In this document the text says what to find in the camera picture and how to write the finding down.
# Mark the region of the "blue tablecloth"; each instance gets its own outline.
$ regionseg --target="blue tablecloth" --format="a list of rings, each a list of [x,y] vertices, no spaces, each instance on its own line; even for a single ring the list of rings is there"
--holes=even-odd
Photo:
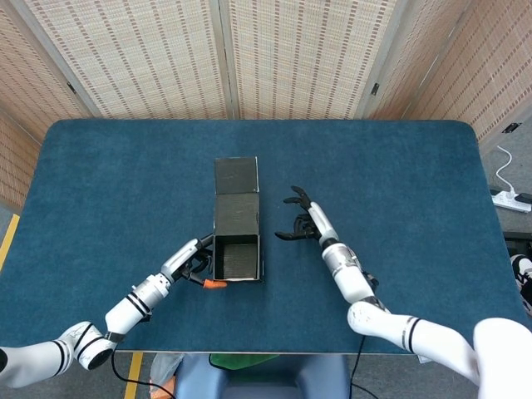
[[[381,282],[394,312],[471,339],[525,313],[472,129],[454,121],[103,121],[47,134],[0,275],[0,343],[28,345],[104,316],[183,243],[213,228],[214,159],[259,159],[264,282],[179,281],[122,349],[355,352],[313,241],[273,236],[302,186]],[[369,339],[365,352],[401,352]]]

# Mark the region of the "green object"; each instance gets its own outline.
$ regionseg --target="green object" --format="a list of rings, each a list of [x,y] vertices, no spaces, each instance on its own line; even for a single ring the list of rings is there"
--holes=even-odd
[[[279,355],[240,355],[232,353],[211,353],[209,362],[217,368],[226,370],[242,370],[246,367],[256,366],[268,360],[274,359]]]

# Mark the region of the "mesh box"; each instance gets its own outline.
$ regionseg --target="mesh box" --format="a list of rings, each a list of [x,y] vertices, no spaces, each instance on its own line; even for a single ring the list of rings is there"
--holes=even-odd
[[[260,280],[257,158],[215,161],[214,279]]]

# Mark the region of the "yellow floor line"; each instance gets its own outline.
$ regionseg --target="yellow floor line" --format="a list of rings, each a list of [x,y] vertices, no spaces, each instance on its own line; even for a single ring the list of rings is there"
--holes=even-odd
[[[3,236],[2,247],[0,247],[0,271],[2,271],[3,263],[6,260],[7,252],[13,241],[13,236],[15,235],[15,230],[17,230],[18,220],[20,218],[17,214],[14,214],[9,222],[7,227],[6,235]]]
[[[130,380],[139,379],[141,364],[142,352],[133,352],[133,357],[131,358],[130,375],[128,376]],[[124,399],[135,399],[137,386],[138,384],[128,382],[126,385],[126,394],[124,395]]]

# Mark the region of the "blue chair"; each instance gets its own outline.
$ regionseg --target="blue chair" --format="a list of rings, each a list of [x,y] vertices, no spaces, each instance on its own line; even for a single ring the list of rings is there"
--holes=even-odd
[[[230,371],[209,354],[187,354],[177,369],[179,399],[348,399],[349,371],[342,355],[282,355]]]

